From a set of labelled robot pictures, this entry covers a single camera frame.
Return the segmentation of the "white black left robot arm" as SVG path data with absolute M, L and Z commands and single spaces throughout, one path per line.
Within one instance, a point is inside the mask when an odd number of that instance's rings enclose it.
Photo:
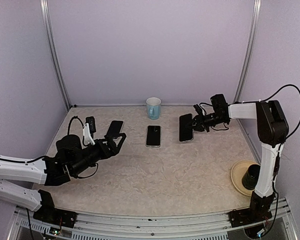
M 77 135 L 69 134 L 57 141 L 54 157 L 36 159 L 13 158 L 0 155 L 0 200 L 37 212 L 53 223 L 60 218 L 49 192 L 24 188 L 16 181 L 43 186 L 61 186 L 88 168 L 98 166 L 98 161 L 116 156 L 126 139 L 125 133 L 106 135 L 83 148 Z

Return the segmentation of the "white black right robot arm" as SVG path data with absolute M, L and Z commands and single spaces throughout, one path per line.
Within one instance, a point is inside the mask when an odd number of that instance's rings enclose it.
M 213 113 L 203 114 L 196 104 L 197 115 L 186 124 L 198 132 L 209 132 L 218 124 L 229 124 L 232 119 L 254 119 L 261 142 L 261 166 L 258 181 L 252 192 L 251 207 L 246 210 L 246 218 L 256 222 L 265 212 L 266 201 L 272 203 L 275 196 L 275 182 L 280 168 L 280 158 L 289 132 L 285 114 L 277 100 L 228 104 L 223 94 L 210 98 Z

